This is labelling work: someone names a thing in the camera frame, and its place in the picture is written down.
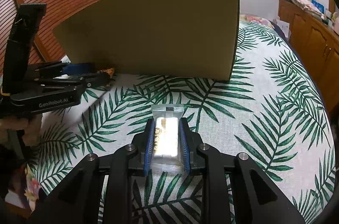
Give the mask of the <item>wooden cabinet desk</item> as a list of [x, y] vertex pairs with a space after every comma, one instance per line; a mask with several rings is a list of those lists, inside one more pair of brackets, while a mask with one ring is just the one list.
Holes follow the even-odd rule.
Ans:
[[331, 113], [338, 106], [338, 35], [287, 0], [279, 0], [278, 17], [290, 24], [290, 44]]

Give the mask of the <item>brown cardboard box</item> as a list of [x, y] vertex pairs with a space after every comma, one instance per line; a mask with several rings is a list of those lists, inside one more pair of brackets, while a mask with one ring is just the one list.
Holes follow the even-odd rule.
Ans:
[[74, 64], [228, 80], [240, 0], [99, 0], [53, 29]]

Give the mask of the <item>palm leaf patterned cloth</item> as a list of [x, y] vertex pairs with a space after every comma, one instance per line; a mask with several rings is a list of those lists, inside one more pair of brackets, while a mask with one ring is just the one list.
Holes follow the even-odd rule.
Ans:
[[302, 63], [278, 33], [239, 24], [229, 81], [119, 74], [81, 104], [47, 113], [30, 168], [51, 192], [90, 152], [113, 153], [144, 130], [157, 104], [182, 104], [192, 131], [220, 152], [247, 153], [306, 223], [329, 203], [335, 148], [325, 107]]

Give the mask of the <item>brown foil snack packet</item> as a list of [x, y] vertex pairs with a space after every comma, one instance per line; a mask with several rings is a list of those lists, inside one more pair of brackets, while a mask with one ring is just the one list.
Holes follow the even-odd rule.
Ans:
[[114, 68], [109, 68], [109, 69], [103, 69], [99, 70], [98, 73], [102, 75], [103, 80], [104, 80], [104, 85], [106, 87], [110, 86], [111, 83], [113, 82], [113, 77], [115, 74], [115, 69]]

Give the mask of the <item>floral bed sheet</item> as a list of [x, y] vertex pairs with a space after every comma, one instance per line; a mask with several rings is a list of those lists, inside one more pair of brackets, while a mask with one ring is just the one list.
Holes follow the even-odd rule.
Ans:
[[259, 23], [269, 28], [274, 28], [272, 23], [269, 20], [258, 17], [256, 15], [240, 14], [240, 20], [243, 22]]

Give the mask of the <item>clear white snack bar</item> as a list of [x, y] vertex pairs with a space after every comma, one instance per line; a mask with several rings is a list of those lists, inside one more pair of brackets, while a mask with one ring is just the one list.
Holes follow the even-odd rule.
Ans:
[[155, 121], [151, 169], [183, 174], [179, 120], [184, 113], [181, 104], [160, 104], [151, 107]]

